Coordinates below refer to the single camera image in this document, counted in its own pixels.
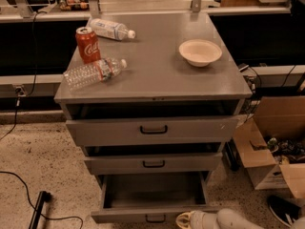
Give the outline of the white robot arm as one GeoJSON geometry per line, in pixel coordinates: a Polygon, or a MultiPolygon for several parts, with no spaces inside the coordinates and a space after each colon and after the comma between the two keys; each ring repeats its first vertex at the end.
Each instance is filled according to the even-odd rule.
{"type": "MultiPolygon", "coordinates": [[[[305,218],[299,218],[298,213],[290,215],[274,209],[271,212],[289,229],[305,229],[305,218]]],[[[175,223],[181,229],[264,229],[232,209],[221,209],[217,213],[185,212],[176,218],[175,223]]]]}

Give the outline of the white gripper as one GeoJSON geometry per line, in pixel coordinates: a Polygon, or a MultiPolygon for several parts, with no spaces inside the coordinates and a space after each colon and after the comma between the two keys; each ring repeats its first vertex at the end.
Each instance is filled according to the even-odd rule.
{"type": "Polygon", "coordinates": [[[175,223],[180,229],[220,229],[216,219],[216,214],[192,211],[178,215],[175,223]]]}

